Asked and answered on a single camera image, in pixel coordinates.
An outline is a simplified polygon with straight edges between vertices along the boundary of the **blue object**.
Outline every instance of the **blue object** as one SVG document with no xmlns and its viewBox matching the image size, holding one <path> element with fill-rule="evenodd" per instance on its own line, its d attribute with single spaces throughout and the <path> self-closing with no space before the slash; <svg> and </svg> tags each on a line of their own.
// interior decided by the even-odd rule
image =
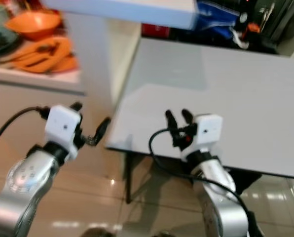
<svg viewBox="0 0 294 237">
<path fill-rule="evenodd" d="M 234 27 L 239 17 L 239 12 L 225 8 L 210 1 L 197 3 L 199 15 L 195 31 L 213 31 L 226 39 L 232 38 L 231 27 Z"/>
<path fill-rule="evenodd" d="M 0 54 L 5 53 L 17 43 L 19 35 L 3 26 L 0 26 Z"/>
</svg>

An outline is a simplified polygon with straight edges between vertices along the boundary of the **red object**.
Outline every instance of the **red object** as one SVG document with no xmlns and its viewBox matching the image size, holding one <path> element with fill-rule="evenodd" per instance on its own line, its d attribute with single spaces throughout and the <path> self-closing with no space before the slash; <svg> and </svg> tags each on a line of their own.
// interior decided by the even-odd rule
<svg viewBox="0 0 294 237">
<path fill-rule="evenodd" d="M 261 32 L 260 26 L 256 23 L 249 23 L 244 33 L 242 33 L 242 39 L 245 39 L 247 32 L 255 32 L 259 34 Z"/>
<path fill-rule="evenodd" d="M 168 38 L 170 28 L 165 26 L 156 26 L 150 24 L 142 24 L 142 35 L 159 37 L 159 38 Z"/>
</svg>

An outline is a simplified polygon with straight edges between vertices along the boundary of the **white shelf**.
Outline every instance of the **white shelf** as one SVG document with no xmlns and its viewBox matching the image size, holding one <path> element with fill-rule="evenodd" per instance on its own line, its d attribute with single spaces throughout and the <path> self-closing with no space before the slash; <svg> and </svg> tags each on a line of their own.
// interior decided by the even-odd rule
<svg viewBox="0 0 294 237">
<path fill-rule="evenodd" d="M 191 29 L 197 13 L 195 0 L 43 0 L 50 8 Z"/>
<path fill-rule="evenodd" d="M 58 73 L 51 76 L 0 68 L 0 81 L 53 89 L 84 92 L 79 79 L 80 71 Z"/>
</svg>

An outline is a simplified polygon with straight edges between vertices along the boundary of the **black cable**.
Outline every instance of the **black cable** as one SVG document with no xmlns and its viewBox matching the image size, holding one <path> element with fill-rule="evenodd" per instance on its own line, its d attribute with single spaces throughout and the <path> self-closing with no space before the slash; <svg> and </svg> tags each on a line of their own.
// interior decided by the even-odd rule
<svg viewBox="0 0 294 237">
<path fill-rule="evenodd" d="M 165 166 L 163 166 L 161 164 L 161 162 L 159 161 L 158 157 L 154 154 L 153 150 L 152 150 L 152 142 L 153 140 L 155 139 L 156 136 L 158 136 L 160 133 L 163 133 L 163 132 L 184 132 L 188 127 L 183 127 L 183 128 L 174 128 L 174 129 L 170 129 L 170 128 L 166 128 L 166 129 L 162 129 L 162 130 L 159 130 L 157 132 L 155 132 L 151 137 L 150 137 L 150 140 L 149 140 L 149 143 L 148 143 L 148 147 L 149 147 L 149 152 L 150 152 L 150 155 L 153 159 L 153 161 L 156 163 L 156 165 L 162 169 L 163 171 L 165 171 L 166 173 L 170 174 L 170 175 L 173 175 L 173 176 L 177 176 L 177 177 L 180 177 L 180 178 L 184 178 L 184 179 L 192 179 L 192 180 L 197 180 L 197 181 L 201 181 L 201 182 L 206 182 L 206 183 L 211 183 L 211 184 L 215 184 L 216 186 L 230 192 L 231 194 L 233 194 L 237 199 L 238 199 L 238 202 L 239 204 L 242 206 L 242 208 L 244 209 L 246 215 L 247 215 L 247 218 L 248 218 L 248 228 L 250 229 L 250 226 L 252 226 L 252 224 L 250 223 L 250 219 L 249 219 L 249 216 L 250 216 L 250 213 L 249 213 L 249 210 L 247 208 L 247 206 L 245 205 L 245 203 L 242 201 L 241 197 L 235 193 L 233 190 L 231 190 L 230 188 L 214 181 L 214 180 L 210 180 L 210 179 L 206 179 L 206 178 L 201 178 L 201 177 L 197 177 L 197 176 L 194 176 L 194 175 L 188 175 L 188 174 L 183 174 L 183 173 L 175 173 L 169 169 L 167 169 Z"/>
<path fill-rule="evenodd" d="M 30 112 L 30 111 L 40 112 L 41 110 L 42 110 L 42 107 L 35 106 L 35 107 L 28 107 L 26 109 L 23 109 L 23 110 L 17 112 L 14 116 L 9 118 L 9 120 L 0 128 L 0 136 L 3 134 L 3 132 L 6 130 L 6 128 L 21 115 L 23 115 L 27 112 Z"/>
</svg>

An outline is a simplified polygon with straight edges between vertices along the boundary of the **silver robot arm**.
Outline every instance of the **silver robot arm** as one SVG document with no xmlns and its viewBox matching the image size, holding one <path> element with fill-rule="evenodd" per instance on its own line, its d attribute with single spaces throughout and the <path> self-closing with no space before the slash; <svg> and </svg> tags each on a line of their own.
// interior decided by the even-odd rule
<svg viewBox="0 0 294 237">
<path fill-rule="evenodd" d="M 187 170 L 191 170 L 193 177 L 215 181 L 235 192 L 233 178 L 223 168 L 218 157 L 211 156 L 211 149 L 221 136 L 222 117 L 212 114 L 193 117 L 187 110 L 182 110 L 182 115 L 190 126 L 188 131 L 180 133 L 176 132 L 178 126 L 172 113 L 166 112 L 173 146 L 180 148 L 181 160 L 188 166 Z M 234 194 L 215 184 L 201 181 L 194 181 L 193 189 L 200 200 L 208 237 L 264 237 L 254 216 L 251 219 L 250 212 L 248 216 L 247 210 Z"/>
<path fill-rule="evenodd" d="M 49 191 L 60 167 L 77 157 L 86 143 L 96 146 L 110 122 L 106 118 L 94 137 L 84 137 L 80 128 L 82 105 L 58 105 L 47 111 L 46 144 L 35 145 L 27 157 L 9 171 L 0 193 L 0 237 L 26 237 L 37 205 Z"/>
</svg>

